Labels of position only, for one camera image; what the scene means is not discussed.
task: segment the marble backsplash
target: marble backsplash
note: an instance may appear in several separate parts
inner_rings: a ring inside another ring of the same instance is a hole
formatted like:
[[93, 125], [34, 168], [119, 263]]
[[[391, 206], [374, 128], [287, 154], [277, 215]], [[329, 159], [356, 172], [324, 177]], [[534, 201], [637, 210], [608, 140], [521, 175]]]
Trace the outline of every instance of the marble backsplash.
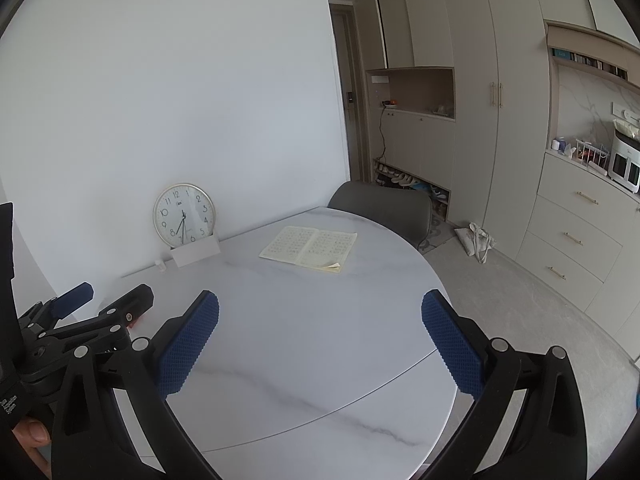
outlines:
[[640, 94], [597, 76], [559, 66], [558, 137], [583, 139], [610, 150], [614, 127], [611, 103], [640, 114]]

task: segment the round wall clock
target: round wall clock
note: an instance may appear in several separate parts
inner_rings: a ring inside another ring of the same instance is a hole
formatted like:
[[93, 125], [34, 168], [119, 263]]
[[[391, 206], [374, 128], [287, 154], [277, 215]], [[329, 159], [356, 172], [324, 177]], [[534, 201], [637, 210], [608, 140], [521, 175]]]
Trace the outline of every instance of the round wall clock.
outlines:
[[211, 236], [215, 222], [213, 202], [203, 190], [192, 184], [175, 184], [156, 200], [156, 231], [171, 248]]

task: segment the white marble table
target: white marble table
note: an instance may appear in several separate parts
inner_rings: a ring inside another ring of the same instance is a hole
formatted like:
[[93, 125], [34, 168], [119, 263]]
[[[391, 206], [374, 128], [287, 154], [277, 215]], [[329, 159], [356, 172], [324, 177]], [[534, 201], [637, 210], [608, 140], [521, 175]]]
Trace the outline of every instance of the white marble table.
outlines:
[[[259, 258], [287, 225], [358, 233], [342, 272]], [[326, 208], [221, 248], [111, 289], [111, 299], [140, 283], [154, 292], [132, 338], [152, 336], [201, 290], [217, 295], [220, 322], [167, 399], [198, 449], [225, 480], [409, 478], [436, 444], [456, 391], [420, 317], [425, 292], [446, 295], [430, 265], [386, 228]], [[152, 457], [128, 402], [118, 400], [138, 452]]]

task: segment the notebook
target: notebook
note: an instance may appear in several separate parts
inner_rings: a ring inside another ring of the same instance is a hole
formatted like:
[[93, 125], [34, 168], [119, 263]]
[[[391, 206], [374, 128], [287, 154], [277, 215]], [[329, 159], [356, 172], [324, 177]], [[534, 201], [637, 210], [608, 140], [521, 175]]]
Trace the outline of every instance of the notebook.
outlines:
[[310, 269], [340, 272], [357, 233], [285, 227], [261, 253], [261, 258]]

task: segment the drawer handle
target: drawer handle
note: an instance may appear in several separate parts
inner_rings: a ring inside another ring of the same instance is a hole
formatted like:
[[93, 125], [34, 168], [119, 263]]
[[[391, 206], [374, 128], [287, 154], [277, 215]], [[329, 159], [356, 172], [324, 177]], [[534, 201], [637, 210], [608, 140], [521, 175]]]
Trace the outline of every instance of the drawer handle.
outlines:
[[581, 191], [577, 191], [578, 195], [580, 195], [582, 198], [586, 198], [589, 202], [594, 203], [595, 205], [600, 205], [600, 203], [597, 200], [594, 200], [593, 198], [591, 198], [590, 196], [586, 196], [583, 192]]
[[563, 280], [566, 281], [566, 276], [564, 274], [560, 274], [557, 270], [555, 270], [553, 267], [547, 267], [547, 269], [549, 269], [552, 273], [560, 276], [560, 278], [562, 278]]
[[584, 245], [580, 240], [578, 240], [578, 238], [574, 238], [572, 237], [569, 233], [562, 233], [564, 236], [566, 236], [567, 238], [573, 240], [575, 243], [577, 243], [578, 245]]

